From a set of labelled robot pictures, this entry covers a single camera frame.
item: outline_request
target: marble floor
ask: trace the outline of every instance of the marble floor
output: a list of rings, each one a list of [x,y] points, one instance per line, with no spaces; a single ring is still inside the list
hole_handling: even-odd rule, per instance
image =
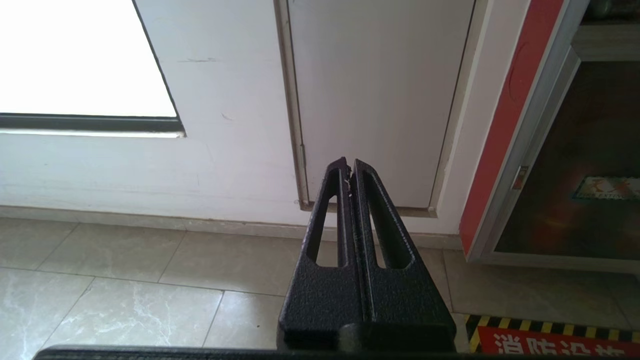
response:
[[[55,344],[274,348],[300,241],[0,218],[0,359]],[[335,264],[335,243],[318,262]],[[420,249],[465,313],[640,329],[634,276],[470,265]]]

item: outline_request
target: baseboard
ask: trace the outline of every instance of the baseboard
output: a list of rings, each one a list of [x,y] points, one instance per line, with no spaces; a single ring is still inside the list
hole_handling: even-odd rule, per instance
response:
[[[33,220],[79,222],[84,224],[152,227],[155,229],[201,231],[206,233],[268,236],[272,238],[290,239],[302,239],[307,230],[305,226],[300,225],[270,224],[264,222],[161,217],[155,215],[101,213],[95,211],[23,208],[18,206],[0,206],[0,218],[23,218]],[[458,235],[412,233],[411,239],[417,247],[451,250],[462,249],[460,237]],[[322,240],[337,241],[337,229],[335,227],[326,227],[323,231]]]

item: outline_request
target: yellow black hazard stripe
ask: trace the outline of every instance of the yellow black hazard stripe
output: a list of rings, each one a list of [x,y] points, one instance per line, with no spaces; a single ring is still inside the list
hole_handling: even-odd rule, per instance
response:
[[[467,326],[467,337],[469,339],[471,352],[482,352],[482,345],[480,344],[480,337],[478,336],[477,331],[479,326],[544,332],[548,334],[572,335],[583,338],[640,344],[640,331],[616,330],[605,327],[572,325],[570,323],[539,322],[534,320],[519,320],[481,315],[465,315],[465,324]]]

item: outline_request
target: window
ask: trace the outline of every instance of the window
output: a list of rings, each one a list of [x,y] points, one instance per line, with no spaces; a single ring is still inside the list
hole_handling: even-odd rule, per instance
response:
[[[183,131],[131,0],[0,0],[0,127]]]

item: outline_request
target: bright window glass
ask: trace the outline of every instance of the bright window glass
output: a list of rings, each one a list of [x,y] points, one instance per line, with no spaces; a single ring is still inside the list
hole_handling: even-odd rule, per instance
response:
[[[176,116],[131,0],[0,0],[0,113]]]

